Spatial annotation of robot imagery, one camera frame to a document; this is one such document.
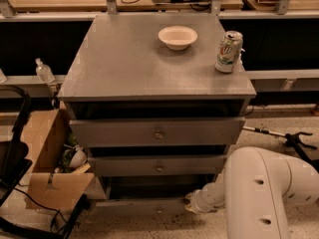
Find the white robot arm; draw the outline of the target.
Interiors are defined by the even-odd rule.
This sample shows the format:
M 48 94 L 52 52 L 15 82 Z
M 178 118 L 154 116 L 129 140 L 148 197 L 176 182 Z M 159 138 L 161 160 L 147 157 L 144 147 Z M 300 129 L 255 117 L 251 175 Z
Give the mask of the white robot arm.
M 287 202 L 310 204 L 319 197 L 316 160 L 259 147 L 242 147 L 227 159 L 224 178 L 185 197 L 185 209 L 226 211 L 228 239 L 290 239 Z

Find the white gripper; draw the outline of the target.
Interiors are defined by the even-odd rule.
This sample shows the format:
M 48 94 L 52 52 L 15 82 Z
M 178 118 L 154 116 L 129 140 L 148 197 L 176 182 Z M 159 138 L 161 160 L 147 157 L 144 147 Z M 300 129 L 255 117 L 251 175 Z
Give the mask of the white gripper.
M 185 209 L 196 214 L 216 212 L 225 207 L 225 191 L 222 184 L 208 183 L 203 189 L 195 190 L 189 198 Z

